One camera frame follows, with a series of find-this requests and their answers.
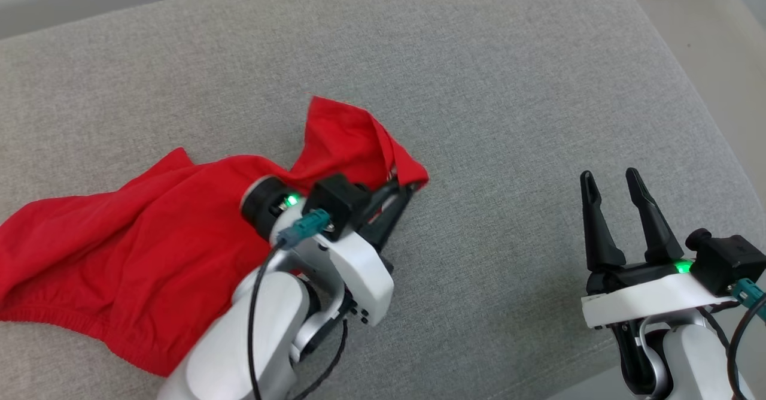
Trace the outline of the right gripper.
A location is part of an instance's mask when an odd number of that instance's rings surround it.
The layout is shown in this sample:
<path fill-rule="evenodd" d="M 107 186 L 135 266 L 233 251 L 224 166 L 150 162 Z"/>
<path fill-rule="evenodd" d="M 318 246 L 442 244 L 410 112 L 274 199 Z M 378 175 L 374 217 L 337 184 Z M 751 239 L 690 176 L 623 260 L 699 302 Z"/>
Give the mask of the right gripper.
<path fill-rule="evenodd" d="M 624 266 L 625 255 L 611 236 L 595 178 L 591 171 L 583 171 L 580 175 L 583 237 L 586 267 L 591 271 L 586 296 L 582 298 L 586 325 L 595 328 L 734 302 L 731 296 L 710 293 L 693 277 L 693 261 L 681 260 L 684 251 L 637 168 L 627 168 L 625 177 L 630 199 L 639 211 L 648 247 L 644 260 L 648 263 Z"/>

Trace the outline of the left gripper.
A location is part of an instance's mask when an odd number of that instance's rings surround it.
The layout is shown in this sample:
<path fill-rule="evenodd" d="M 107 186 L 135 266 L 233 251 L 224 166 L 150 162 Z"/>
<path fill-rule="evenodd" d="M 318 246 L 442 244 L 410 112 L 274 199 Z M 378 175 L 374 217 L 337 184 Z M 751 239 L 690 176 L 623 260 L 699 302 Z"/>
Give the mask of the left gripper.
<path fill-rule="evenodd" d="M 307 326 L 335 324 L 352 311 L 375 325 L 385 317 L 394 290 L 393 266 L 380 252 L 416 189 L 392 178 L 369 192 L 346 177 L 326 177 L 303 197 L 278 177 L 262 177 L 247 188 L 241 214 L 275 250 L 265 274 L 301 275 L 329 297 L 325 309 L 307 317 Z M 329 217 L 322 230 L 278 245 L 296 221 L 317 211 Z"/>

